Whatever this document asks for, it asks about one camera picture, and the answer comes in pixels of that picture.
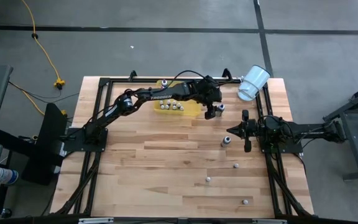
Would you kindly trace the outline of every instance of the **yellow tray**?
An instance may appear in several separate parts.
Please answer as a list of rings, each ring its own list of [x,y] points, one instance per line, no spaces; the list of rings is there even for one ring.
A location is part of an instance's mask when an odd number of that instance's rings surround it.
[[[162,80],[157,81],[157,88],[161,87],[161,82],[162,82]],[[176,85],[178,83],[181,83],[181,81],[173,81],[173,83],[170,85],[170,87],[173,87],[174,85]],[[163,100],[164,105],[167,105],[167,100],[171,101],[171,105],[169,107],[169,110],[161,109],[160,101],[156,100],[154,102],[154,110],[155,110],[155,112],[162,113],[162,114],[187,115],[187,116],[198,116],[201,113],[201,105],[198,104],[194,100],[177,101],[177,103],[180,103],[183,106],[183,108],[184,108],[183,111],[181,111],[180,109],[176,109],[176,110],[172,109],[172,101],[173,101],[173,99]]]

